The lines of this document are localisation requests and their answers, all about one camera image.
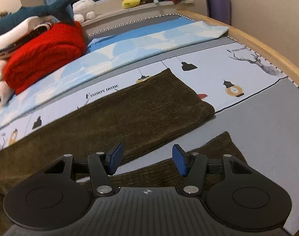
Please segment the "purple box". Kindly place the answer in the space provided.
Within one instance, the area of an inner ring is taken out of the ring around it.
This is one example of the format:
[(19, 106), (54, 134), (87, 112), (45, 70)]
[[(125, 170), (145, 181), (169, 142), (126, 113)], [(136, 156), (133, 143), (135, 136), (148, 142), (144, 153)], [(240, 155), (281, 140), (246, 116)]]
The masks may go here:
[(206, 0), (208, 17), (231, 25), (230, 0)]

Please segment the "dark olive corduroy pants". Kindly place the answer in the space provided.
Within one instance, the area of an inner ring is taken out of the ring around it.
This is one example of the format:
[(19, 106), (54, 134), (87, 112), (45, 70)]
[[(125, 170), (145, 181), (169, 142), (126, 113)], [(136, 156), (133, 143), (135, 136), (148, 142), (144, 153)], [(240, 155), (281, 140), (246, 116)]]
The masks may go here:
[(85, 158), (125, 148), (131, 162), (200, 127), (215, 114), (212, 105), (170, 70), (105, 96), (0, 151), (0, 235), (10, 228), (3, 210), (5, 194), (58, 157)]

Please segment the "printed grey bed sheet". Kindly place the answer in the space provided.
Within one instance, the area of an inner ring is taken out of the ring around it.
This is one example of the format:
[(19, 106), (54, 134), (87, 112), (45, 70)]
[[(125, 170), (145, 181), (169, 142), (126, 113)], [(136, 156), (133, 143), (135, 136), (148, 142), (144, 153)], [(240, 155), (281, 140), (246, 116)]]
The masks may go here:
[(78, 108), (165, 69), (215, 109), (206, 125), (181, 137), (196, 147), (228, 131), (247, 161), (290, 194), (285, 228), (299, 230), (299, 84), (258, 49), (232, 36), (162, 53), (101, 76), (92, 55), (33, 84), (0, 111), (0, 153)]

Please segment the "wooden bed frame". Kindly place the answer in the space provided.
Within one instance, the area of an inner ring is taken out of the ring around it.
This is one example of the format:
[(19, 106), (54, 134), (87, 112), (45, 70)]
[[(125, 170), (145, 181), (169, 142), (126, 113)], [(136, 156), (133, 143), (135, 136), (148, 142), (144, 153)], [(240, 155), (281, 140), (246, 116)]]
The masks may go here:
[(202, 20), (208, 25), (212, 26), (226, 26), (229, 27), (228, 36), (232, 39), (240, 42), (241, 44), (247, 46), (253, 51), (257, 52), (259, 55), (266, 58), (269, 62), (271, 62), (274, 66), (280, 69), (283, 73), (285, 73), (291, 82), (299, 89), (299, 68), (294, 65), (290, 60), (286, 57), (278, 53), (276, 50), (272, 49), (265, 43), (259, 41), (255, 37), (235, 28), (230, 25), (227, 25), (218, 20), (209, 18), (208, 16), (203, 16), (198, 13), (194, 13), (187, 10), (178, 10), (180, 15), (189, 17), (193, 20)]

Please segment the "white plush toy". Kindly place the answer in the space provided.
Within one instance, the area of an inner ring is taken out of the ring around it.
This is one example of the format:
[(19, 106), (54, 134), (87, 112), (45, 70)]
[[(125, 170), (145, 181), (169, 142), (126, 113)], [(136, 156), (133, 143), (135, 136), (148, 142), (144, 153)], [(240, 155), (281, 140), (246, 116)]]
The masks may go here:
[(95, 2), (93, 0), (79, 0), (72, 5), (73, 19), (79, 23), (96, 18)]

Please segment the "red folded blanket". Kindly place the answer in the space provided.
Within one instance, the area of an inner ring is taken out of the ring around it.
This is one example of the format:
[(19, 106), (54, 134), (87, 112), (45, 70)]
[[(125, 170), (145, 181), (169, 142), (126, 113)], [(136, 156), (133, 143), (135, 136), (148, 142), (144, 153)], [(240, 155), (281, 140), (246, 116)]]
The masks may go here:
[(81, 24), (59, 22), (11, 55), (3, 69), (4, 81), (18, 95), (85, 52)]

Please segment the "light blue patterned quilt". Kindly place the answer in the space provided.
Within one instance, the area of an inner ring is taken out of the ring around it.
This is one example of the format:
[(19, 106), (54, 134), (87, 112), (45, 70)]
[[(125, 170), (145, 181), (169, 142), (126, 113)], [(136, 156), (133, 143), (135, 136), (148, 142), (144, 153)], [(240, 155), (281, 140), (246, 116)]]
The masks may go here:
[(215, 40), (228, 26), (210, 26), (203, 21), (117, 41), (64, 65), (14, 96), (0, 109), (0, 129), (47, 101), (117, 68), (191, 44)]

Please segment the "blue shark plush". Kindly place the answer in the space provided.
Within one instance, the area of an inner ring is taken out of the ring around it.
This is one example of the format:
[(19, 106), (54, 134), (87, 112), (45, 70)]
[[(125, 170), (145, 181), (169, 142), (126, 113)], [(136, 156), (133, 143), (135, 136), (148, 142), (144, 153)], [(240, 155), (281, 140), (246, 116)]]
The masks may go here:
[(25, 19), (30, 17), (53, 16), (57, 20), (73, 25), (73, 18), (67, 11), (67, 7), (75, 0), (58, 0), (50, 5), (34, 7), (21, 7), (17, 12), (0, 18), (0, 35), (12, 30)]

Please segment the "cream folded blanket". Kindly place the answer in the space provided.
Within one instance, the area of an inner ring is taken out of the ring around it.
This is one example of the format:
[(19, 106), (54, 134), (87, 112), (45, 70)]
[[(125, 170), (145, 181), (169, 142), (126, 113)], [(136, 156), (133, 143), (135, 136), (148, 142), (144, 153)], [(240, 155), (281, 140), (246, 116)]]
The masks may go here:
[(3, 107), (13, 95), (13, 90), (4, 81), (3, 74), (9, 58), (19, 47), (52, 28), (54, 23), (52, 16), (34, 16), (0, 35), (0, 107)]

